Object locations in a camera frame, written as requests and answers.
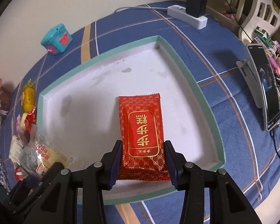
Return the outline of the round yellow pastry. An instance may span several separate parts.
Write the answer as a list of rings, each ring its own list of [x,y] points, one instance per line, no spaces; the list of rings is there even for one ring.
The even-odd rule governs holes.
[[[25,124],[25,120],[27,118],[27,113],[23,113],[22,117],[21,117],[21,124]]]

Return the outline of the teal toy house box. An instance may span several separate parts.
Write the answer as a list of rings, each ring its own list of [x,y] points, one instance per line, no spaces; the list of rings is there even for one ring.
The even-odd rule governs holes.
[[[63,53],[72,40],[66,27],[61,23],[50,29],[40,43],[49,53],[57,55]]]

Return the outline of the black power adapter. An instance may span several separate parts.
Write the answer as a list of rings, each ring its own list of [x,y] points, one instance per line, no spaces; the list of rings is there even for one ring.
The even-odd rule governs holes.
[[[199,18],[205,14],[207,0],[186,0],[186,13]]]

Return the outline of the grey phone stand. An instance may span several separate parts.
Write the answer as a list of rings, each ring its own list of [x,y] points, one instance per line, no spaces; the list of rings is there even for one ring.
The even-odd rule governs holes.
[[[260,90],[259,83],[256,79],[256,74],[253,72],[252,67],[250,66],[250,60],[244,59],[236,62],[238,69],[243,75],[248,88],[252,94],[253,100],[257,108],[262,108],[262,94]]]

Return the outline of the white shelf furniture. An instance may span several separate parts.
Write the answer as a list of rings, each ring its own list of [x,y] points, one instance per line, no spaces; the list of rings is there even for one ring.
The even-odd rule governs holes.
[[[264,29],[271,38],[280,39],[280,9],[273,0],[227,0],[223,24],[246,45]]]

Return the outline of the purple snack packet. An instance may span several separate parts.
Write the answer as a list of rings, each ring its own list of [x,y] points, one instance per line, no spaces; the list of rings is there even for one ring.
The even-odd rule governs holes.
[[[26,129],[25,121],[22,120],[20,114],[16,118],[16,135],[23,145],[27,145],[29,143],[30,135]]]

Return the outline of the red flower snack packet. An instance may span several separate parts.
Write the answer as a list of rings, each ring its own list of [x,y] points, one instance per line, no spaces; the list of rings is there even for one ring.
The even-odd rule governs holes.
[[[25,119],[25,127],[28,133],[31,133],[31,128],[33,124],[36,124],[37,119],[37,107],[35,106],[31,111],[28,112],[26,119]]]

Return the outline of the yellow soft bread packet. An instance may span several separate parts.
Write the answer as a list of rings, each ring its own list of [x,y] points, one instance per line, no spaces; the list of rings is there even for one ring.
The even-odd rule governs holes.
[[[24,85],[21,95],[21,110],[29,113],[35,107],[35,86],[31,79]]]

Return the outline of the blue plaid tablecloth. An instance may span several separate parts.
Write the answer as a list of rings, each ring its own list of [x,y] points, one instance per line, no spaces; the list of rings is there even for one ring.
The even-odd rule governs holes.
[[[81,51],[95,57],[113,48],[142,38],[162,36],[167,40],[199,84],[220,129],[225,147],[227,172],[253,207],[267,200],[280,178],[280,125],[272,140],[262,130],[262,112],[255,106],[236,62],[247,57],[243,43],[213,17],[198,30],[164,11],[127,10],[91,23],[90,32],[80,29],[59,55],[43,56],[25,75],[11,96],[7,119],[0,128],[0,156],[10,188],[15,184],[9,159],[16,118],[21,112],[21,92],[29,79],[37,93],[80,65]]]

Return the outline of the smartphone on stand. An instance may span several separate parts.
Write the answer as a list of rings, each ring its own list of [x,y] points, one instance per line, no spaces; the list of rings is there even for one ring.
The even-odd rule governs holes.
[[[254,73],[260,92],[264,130],[271,131],[280,121],[279,99],[273,69],[262,45],[249,44],[246,48],[250,56],[249,67]]]

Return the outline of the cream white snack packet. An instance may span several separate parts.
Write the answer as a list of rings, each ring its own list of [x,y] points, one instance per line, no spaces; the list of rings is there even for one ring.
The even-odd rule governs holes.
[[[9,149],[9,158],[12,162],[20,165],[20,155],[24,145],[22,144],[21,140],[16,136],[13,135],[11,138],[11,144]]]

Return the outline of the clear round cake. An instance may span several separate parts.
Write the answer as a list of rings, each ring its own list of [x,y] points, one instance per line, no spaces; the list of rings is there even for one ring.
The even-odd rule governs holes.
[[[68,168],[73,164],[75,158],[64,154],[44,136],[37,125],[33,124],[30,142],[21,150],[19,160],[22,170],[41,177],[54,163],[60,162],[65,168]]]

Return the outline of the red gold cake packet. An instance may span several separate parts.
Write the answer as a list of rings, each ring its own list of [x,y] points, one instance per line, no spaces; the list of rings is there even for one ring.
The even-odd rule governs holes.
[[[168,181],[160,95],[119,96],[119,180]]]

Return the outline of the white power strip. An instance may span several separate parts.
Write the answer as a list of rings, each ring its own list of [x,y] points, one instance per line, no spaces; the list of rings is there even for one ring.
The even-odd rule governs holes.
[[[208,18],[206,16],[201,16],[198,18],[193,17],[192,15],[186,13],[185,7],[179,5],[167,7],[167,15],[178,19],[182,22],[185,22],[189,25],[192,25],[193,27],[199,30],[207,26]]]

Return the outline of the teal rimmed white tray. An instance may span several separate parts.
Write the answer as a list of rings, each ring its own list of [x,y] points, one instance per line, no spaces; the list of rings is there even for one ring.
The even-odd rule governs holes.
[[[123,142],[121,170],[161,171],[164,145],[202,169],[225,165],[220,131],[185,62],[160,36],[119,46],[61,76],[38,100],[37,126],[87,168]]]

